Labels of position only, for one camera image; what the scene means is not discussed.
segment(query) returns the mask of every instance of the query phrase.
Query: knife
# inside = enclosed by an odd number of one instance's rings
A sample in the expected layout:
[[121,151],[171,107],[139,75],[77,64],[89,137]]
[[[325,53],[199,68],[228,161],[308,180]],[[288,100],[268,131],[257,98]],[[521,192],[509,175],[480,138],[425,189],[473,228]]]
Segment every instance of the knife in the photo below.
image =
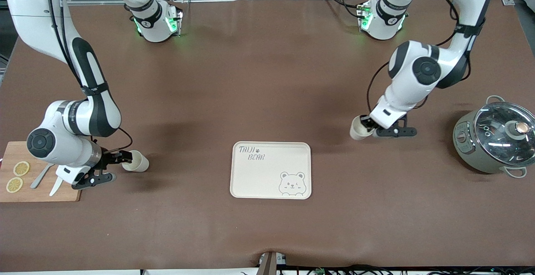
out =
[[37,178],[35,178],[35,180],[32,182],[32,185],[30,185],[31,189],[36,189],[39,186],[39,183],[41,183],[41,181],[43,180],[44,175],[50,169],[50,167],[52,167],[53,165],[54,165],[54,163],[48,163],[44,167],[44,170],[39,174],[39,176]]
[[56,183],[54,183],[54,187],[52,187],[52,190],[50,191],[49,196],[52,197],[56,193],[56,191],[58,191],[59,187],[61,186],[61,183],[63,183],[63,179],[58,176],[58,178],[56,179]]

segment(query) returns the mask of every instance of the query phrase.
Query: tabletop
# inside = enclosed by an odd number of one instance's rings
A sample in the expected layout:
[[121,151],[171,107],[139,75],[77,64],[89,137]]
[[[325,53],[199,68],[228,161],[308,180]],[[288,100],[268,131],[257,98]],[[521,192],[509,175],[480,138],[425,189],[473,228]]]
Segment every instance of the tabletop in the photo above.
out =
[[[451,34],[444,0],[414,0],[388,41],[359,33],[332,1],[181,7],[183,35],[158,44],[122,6],[71,8],[150,168],[110,167],[117,180],[75,203],[0,204],[0,271],[250,267],[267,251],[309,266],[535,264],[535,168],[521,180],[485,175],[451,140],[491,94],[535,111],[534,59],[514,7],[491,1],[472,75],[408,114],[415,138],[359,142],[349,126],[367,111],[369,79],[402,42]],[[373,102],[389,82],[378,76]],[[65,64],[19,40],[0,89],[0,151],[25,140],[50,102],[82,98]],[[310,198],[233,198],[240,140],[309,144]]]

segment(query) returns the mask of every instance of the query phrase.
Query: cutting board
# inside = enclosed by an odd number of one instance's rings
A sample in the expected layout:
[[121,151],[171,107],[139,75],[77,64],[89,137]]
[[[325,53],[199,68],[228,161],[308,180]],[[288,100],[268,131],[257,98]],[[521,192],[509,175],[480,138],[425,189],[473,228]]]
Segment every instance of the cutting board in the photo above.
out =
[[[30,164],[30,170],[24,176],[23,187],[16,193],[8,193],[6,184],[10,178],[15,177],[13,167],[19,161],[27,161]],[[78,201],[80,191],[72,189],[71,184],[63,181],[58,191],[51,197],[49,196],[52,186],[56,182],[57,165],[50,167],[43,180],[36,189],[31,189],[30,185],[47,163],[33,157],[26,148],[25,141],[12,141],[8,143],[5,150],[2,166],[0,167],[0,202],[7,201]]]

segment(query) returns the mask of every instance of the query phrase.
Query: bear drawing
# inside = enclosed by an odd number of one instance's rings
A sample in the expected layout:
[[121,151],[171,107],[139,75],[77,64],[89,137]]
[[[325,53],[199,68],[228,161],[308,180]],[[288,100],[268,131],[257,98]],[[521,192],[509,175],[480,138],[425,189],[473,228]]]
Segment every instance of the bear drawing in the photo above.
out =
[[304,195],[306,186],[304,184],[304,174],[298,172],[295,175],[282,172],[280,174],[281,182],[279,185],[279,191],[285,195],[295,196]]

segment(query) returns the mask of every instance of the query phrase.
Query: lid handle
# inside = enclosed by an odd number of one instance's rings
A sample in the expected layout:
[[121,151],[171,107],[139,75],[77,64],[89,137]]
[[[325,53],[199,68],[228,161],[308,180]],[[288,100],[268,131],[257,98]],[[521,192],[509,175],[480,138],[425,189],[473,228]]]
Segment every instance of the lid handle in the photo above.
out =
[[503,97],[501,96],[497,96],[497,95],[491,95],[487,98],[487,101],[485,102],[486,104],[489,104],[489,99],[491,98],[495,98],[497,99],[499,102],[505,102],[505,100],[503,99]]
[[[500,170],[503,171],[507,176],[510,176],[511,178],[524,178],[527,174],[527,170],[525,167],[507,167],[502,166],[500,167]],[[514,174],[511,174],[510,171],[522,171],[522,174],[520,176],[515,176]]]

